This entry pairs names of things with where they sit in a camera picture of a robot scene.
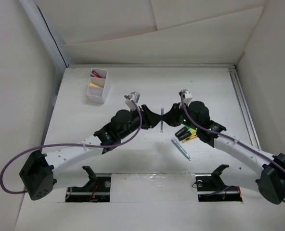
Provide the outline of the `blue clear pen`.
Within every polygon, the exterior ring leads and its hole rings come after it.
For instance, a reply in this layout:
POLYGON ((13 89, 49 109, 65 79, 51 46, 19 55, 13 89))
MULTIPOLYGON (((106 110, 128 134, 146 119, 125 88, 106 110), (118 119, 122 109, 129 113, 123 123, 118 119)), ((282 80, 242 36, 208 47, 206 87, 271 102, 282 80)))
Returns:
MULTIPOLYGON (((164 108, 161 108, 161 116, 164 115, 164 108)), ((163 120, 160 121, 160 133, 163 133, 163 120)))

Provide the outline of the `black marker green cap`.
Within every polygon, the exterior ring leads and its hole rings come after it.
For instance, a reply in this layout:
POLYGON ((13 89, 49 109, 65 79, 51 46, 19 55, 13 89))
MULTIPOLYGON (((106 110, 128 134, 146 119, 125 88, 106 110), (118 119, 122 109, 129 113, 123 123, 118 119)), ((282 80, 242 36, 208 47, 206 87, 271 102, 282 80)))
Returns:
POLYGON ((184 133, 186 133, 187 131, 188 131, 188 128, 186 126, 184 126, 183 128, 181 128, 180 130, 178 130, 175 133, 175 136, 179 137, 179 136, 183 135, 184 133))

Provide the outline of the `black marker yellow cap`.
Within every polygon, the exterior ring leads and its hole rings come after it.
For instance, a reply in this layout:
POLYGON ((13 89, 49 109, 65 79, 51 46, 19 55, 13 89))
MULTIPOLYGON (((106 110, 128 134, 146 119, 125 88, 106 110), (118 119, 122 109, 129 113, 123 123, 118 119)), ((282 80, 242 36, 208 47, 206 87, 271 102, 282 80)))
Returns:
POLYGON ((193 136, 193 135, 196 135, 196 130, 191 128, 191 129, 187 130, 184 134, 180 135, 180 136, 178 137, 178 139, 179 139, 180 141, 182 141, 182 140, 184 140, 184 139, 186 139, 186 138, 188 138, 188 137, 191 137, 191 136, 193 136))

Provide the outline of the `yellow highlighter clear cap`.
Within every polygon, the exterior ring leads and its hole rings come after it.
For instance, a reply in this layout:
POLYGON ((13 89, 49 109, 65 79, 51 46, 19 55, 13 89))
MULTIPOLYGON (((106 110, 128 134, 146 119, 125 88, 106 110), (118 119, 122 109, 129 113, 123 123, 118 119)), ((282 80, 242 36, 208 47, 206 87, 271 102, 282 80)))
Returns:
POLYGON ((98 86, 98 85, 96 85, 96 84, 94 84, 94 83, 90 83, 89 86, 90 86, 90 87, 96 87, 96 88, 102 88, 102 87, 100 87, 100 86, 98 86))

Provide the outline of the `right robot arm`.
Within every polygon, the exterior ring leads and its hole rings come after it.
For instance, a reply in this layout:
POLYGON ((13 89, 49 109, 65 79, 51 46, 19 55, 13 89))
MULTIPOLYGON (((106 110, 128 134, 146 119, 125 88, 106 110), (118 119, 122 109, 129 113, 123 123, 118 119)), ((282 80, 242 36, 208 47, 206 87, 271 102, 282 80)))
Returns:
POLYGON ((254 177, 246 182, 250 189, 273 204, 285 201, 285 154, 273 155, 244 143, 226 127, 211 120, 209 109, 201 101, 189 105, 175 103, 162 119, 172 127, 183 124, 195 129, 200 141, 231 155, 254 171, 254 177))

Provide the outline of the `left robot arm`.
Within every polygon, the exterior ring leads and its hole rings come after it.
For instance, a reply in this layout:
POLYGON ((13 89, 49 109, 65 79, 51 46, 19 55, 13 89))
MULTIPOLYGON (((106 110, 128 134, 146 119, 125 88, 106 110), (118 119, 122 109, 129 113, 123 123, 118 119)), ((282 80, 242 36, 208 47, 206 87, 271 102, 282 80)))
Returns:
POLYGON ((59 188, 79 188, 92 191, 98 178, 83 161, 115 149, 137 129, 154 128, 162 119, 146 105, 140 110, 119 110, 109 123, 90 137, 74 146, 43 154, 36 150, 30 154, 19 176, 31 200, 36 201, 59 188))

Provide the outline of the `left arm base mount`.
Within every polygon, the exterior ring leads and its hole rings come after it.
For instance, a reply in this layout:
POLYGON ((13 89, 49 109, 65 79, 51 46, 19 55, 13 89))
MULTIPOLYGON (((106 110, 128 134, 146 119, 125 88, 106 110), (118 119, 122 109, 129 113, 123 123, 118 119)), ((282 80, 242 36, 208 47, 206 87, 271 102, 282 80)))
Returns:
POLYGON ((90 166, 83 166, 88 181, 82 187, 67 188, 67 203, 109 203, 112 174, 96 174, 90 166))

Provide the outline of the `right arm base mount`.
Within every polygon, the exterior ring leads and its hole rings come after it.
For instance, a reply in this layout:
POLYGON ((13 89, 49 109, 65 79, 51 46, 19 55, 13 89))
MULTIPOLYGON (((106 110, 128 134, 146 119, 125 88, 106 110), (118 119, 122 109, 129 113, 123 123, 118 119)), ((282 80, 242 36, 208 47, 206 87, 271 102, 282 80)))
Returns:
POLYGON ((197 190, 199 202, 242 202, 239 187, 227 186, 220 175, 229 165, 220 165, 212 173, 195 174, 192 188, 197 190))

